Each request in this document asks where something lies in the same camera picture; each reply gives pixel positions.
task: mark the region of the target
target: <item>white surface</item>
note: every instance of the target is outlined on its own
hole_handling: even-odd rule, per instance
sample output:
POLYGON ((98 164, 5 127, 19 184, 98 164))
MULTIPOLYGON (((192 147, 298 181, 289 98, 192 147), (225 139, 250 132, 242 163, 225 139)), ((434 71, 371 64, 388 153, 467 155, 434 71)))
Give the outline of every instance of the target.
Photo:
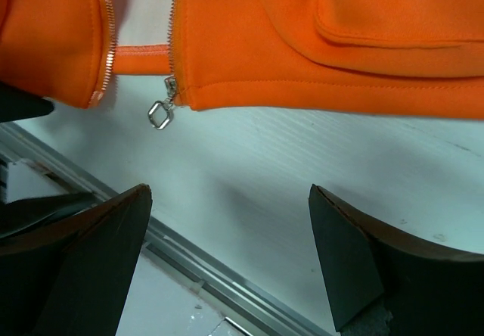
MULTIPOLYGON (((124 17, 122 37, 137 17, 124 17)), ((407 232, 484 253, 484 123, 185 108, 157 132, 147 110, 165 97, 163 78, 116 85, 98 109, 59 105, 21 125, 117 191, 150 184, 156 218, 327 331, 312 183, 407 232)))
POLYGON ((43 198, 66 194, 66 191, 57 183, 43 176, 28 163, 28 160, 8 163, 5 203, 23 198, 43 198))
POLYGON ((222 316, 140 256, 116 336, 240 336, 222 316))
POLYGON ((155 45, 167 39, 171 0, 113 0, 120 45, 155 45))

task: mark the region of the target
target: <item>pocket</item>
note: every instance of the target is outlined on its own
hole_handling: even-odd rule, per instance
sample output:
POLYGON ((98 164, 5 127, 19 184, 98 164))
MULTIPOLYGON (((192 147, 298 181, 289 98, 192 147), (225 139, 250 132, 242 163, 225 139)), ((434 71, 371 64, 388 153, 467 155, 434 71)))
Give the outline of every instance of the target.
POLYGON ((281 37, 320 64, 412 77, 484 75, 484 0, 262 0, 281 37))

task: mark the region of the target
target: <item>metal zipper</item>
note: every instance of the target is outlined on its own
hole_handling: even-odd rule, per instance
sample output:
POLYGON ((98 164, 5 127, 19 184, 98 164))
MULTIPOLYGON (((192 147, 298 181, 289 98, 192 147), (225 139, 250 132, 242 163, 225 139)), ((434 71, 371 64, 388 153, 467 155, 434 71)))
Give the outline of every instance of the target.
POLYGON ((106 60, 104 63, 104 75, 102 76, 101 87, 97 89, 91 100, 99 101, 106 92, 107 85, 109 84, 111 73, 113 72, 114 65, 114 51, 116 49, 116 21, 114 19, 114 6, 113 0, 104 0, 104 7, 106 9, 107 17, 107 31, 109 36, 109 46, 107 49, 106 60))
POLYGON ((165 79, 165 86, 166 86, 166 99, 163 101, 155 101, 151 106, 150 110, 148 111, 148 119, 150 120, 151 125, 158 130, 163 130, 168 126, 174 119, 173 109, 175 104, 173 101, 175 100, 175 96, 177 95, 177 85, 175 79, 175 53, 173 49, 173 30, 174 30, 174 22, 175 22, 175 9, 176 9, 176 0, 172 0, 171 9, 169 12, 169 24, 168 24, 168 59, 169 59, 169 67, 170 71, 172 72, 171 76, 168 76, 165 79), (160 109, 164 109, 165 111, 165 118, 162 121, 157 121, 154 117, 154 114, 160 109))
POLYGON ((163 130, 168 126, 173 119, 175 118, 173 115, 173 100, 176 96, 176 81, 173 75, 168 76, 165 79, 165 86, 167 91, 167 98, 163 101, 155 101, 154 104, 151 106, 151 109, 148 111, 148 119, 150 120, 151 125, 158 130, 163 130), (158 109, 164 109, 165 111, 165 119, 161 122, 158 122, 154 114, 158 111, 158 109))

